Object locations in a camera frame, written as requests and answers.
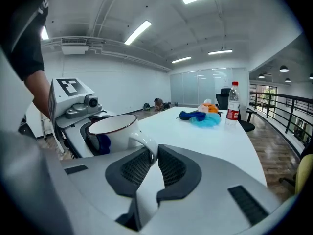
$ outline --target ceiling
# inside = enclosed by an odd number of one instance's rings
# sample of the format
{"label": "ceiling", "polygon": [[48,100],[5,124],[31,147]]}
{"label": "ceiling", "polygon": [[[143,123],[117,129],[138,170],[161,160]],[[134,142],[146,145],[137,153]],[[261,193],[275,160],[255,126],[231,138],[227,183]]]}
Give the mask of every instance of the ceiling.
{"label": "ceiling", "polygon": [[[55,50],[60,38],[82,36],[91,46],[136,55],[160,67],[173,69],[171,61],[192,56],[209,58],[210,51],[233,49],[232,57],[248,52],[256,0],[49,0],[46,28],[50,40],[45,51]],[[126,39],[145,21],[152,25],[130,46]]]}
{"label": "ceiling", "polygon": [[[279,68],[282,65],[287,66],[289,72],[280,72]],[[265,74],[265,78],[258,78],[261,73]],[[250,80],[286,84],[286,78],[289,78],[292,83],[311,81],[310,73],[313,73],[312,51],[302,33],[270,61],[251,72],[249,77]]]}

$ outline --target mug handle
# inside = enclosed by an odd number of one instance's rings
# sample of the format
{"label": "mug handle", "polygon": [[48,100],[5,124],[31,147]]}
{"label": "mug handle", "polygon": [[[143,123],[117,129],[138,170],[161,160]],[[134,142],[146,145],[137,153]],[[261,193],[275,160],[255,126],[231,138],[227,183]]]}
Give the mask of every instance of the mug handle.
{"label": "mug handle", "polygon": [[151,166],[153,166],[157,161],[158,144],[153,139],[151,139],[149,136],[147,136],[146,134],[142,132],[132,132],[130,134],[130,138],[143,144],[145,147],[149,149],[149,151],[153,155],[152,164],[151,164]]}

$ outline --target air conditioner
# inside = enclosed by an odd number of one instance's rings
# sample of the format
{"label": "air conditioner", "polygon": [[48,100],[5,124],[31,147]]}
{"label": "air conditioner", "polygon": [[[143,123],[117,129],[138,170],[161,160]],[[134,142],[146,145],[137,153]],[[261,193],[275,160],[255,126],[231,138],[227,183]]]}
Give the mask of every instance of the air conditioner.
{"label": "air conditioner", "polygon": [[61,49],[64,55],[85,54],[88,50],[86,38],[62,38]]}

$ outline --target blue print on mug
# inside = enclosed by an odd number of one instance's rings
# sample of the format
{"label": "blue print on mug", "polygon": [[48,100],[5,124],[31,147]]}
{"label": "blue print on mug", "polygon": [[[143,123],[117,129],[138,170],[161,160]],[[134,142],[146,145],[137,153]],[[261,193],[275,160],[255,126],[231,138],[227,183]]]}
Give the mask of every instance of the blue print on mug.
{"label": "blue print on mug", "polygon": [[101,155],[110,153],[111,140],[107,135],[97,135],[99,141],[99,153]]}

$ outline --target orange object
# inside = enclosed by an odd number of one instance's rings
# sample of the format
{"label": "orange object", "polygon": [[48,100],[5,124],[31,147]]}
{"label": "orange object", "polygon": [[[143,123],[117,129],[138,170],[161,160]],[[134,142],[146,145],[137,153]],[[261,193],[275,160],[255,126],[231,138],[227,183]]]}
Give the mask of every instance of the orange object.
{"label": "orange object", "polygon": [[215,104],[203,103],[202,105],[209,107],[209,112],[215,112],[215,113],[219,112],[219,109],[216,107]]}

